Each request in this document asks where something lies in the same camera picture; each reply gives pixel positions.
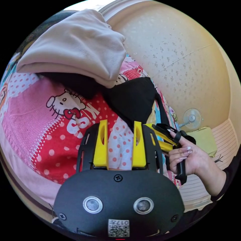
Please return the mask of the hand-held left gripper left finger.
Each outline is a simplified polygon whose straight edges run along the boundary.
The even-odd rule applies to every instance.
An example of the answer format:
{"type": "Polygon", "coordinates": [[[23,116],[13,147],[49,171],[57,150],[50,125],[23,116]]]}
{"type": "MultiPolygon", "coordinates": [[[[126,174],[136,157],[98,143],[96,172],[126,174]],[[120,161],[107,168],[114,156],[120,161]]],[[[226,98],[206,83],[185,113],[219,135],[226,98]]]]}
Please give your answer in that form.
{"type": "Polygon", "coordinates": [[[94,167],[108,167],[107,120],[101,120],[97,131],[97,140],[93,159],[94,167]]]}

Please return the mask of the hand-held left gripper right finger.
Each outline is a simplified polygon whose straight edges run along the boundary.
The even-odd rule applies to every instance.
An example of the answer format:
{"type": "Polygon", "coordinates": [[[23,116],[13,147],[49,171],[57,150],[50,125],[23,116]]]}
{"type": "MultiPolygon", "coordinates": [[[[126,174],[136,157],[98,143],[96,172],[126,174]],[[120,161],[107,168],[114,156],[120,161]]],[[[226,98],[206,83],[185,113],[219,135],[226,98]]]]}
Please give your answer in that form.
{"type": "Polygon", "coordinates": [[[142,123],[134,121],[133,167],[146,167],[145,143],[142,123]]]}

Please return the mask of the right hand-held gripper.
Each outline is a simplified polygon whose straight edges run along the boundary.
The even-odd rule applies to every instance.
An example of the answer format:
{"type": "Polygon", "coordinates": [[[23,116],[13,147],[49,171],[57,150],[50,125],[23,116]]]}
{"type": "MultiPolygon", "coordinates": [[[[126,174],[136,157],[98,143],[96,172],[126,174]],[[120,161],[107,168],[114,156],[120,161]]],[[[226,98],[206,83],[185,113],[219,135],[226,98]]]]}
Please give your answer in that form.
{"type": "MultiPolygon", "coordinates": [[[[164,153],[168,153],[173,149],[181,148],[179,143],[181,136],[189,140],[191,143],[196,144],[196,140],[188,135],[185,131],[177,131],[176,129],[168,126],[167,124],[144,124],[154,131],[157,137],[162,140],[159,141],[159,146],[164,153]]],[[[181,184],[185,184],[187,181],[185,162],[182,161],[177,164],[177,176],[176,179],[180,180],[181,184]]]]}

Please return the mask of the person's right hand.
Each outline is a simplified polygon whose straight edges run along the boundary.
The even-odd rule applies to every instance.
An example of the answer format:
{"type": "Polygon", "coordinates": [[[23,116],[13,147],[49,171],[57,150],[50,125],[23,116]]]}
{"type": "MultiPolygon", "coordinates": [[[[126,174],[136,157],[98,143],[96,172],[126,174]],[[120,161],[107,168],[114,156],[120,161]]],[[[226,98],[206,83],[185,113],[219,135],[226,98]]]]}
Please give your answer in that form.
{"type": "Polygon", "coordinates": [[[175,174],[178,173],[177,165],[180,163],[185,164],[186,175],[195,174],[198,177],[213,173],[217,168],[205,151],[185,137],[181,136],[179,144],[181,147],[169,151],[170,170],[175,174]]]}

